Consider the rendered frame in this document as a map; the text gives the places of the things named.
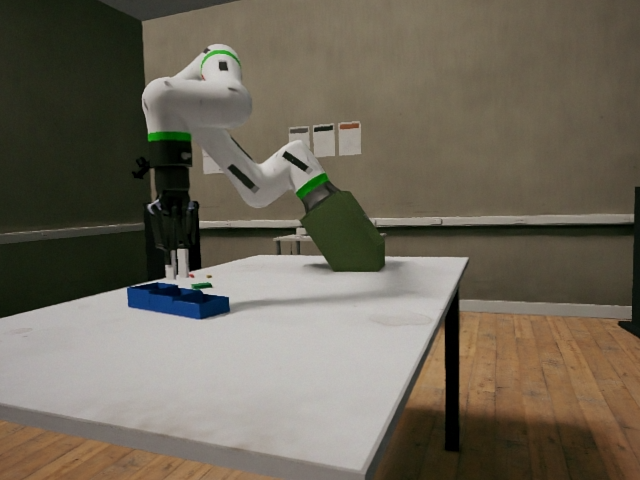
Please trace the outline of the blue three-compartment tray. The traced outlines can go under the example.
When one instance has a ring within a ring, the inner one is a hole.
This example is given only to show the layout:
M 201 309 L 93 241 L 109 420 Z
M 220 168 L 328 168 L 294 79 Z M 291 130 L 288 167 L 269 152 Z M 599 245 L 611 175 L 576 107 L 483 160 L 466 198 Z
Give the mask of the blue three-compartment tray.
M 150 283 L 127 288 L 128 307 L 202 320 L 230 312 L 229 297 L 203 294 L 177 284 Z

